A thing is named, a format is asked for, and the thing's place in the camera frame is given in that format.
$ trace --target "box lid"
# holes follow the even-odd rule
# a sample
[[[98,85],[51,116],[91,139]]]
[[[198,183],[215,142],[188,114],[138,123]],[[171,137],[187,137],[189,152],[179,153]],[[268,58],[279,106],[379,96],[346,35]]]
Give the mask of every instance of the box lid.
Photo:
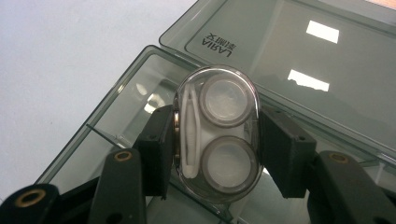
[[[395,164],[396,11],[327,2],[201,0],[160,43],[243,71],[266,103]]]

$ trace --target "white background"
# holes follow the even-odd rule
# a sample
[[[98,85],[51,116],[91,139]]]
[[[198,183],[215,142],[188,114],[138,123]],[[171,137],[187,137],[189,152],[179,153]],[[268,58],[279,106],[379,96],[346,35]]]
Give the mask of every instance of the white background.
[[[0,202],[33,184],[194,0],[0,1]]]

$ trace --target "white lens cap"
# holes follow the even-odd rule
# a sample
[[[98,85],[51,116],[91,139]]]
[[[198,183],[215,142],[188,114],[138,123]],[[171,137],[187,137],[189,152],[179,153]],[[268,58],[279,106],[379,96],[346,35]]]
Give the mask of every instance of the white lens cap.
[[[202,160],[205,180],[222,193],[237,193],[248,188],[256,178],[257,166],[249,144],[232,136],[211,142]]]
[[[199,101],[209,121],[220,127],[233,127],[248,118],[252,93],[239,77],[212,77],[204,84]]]

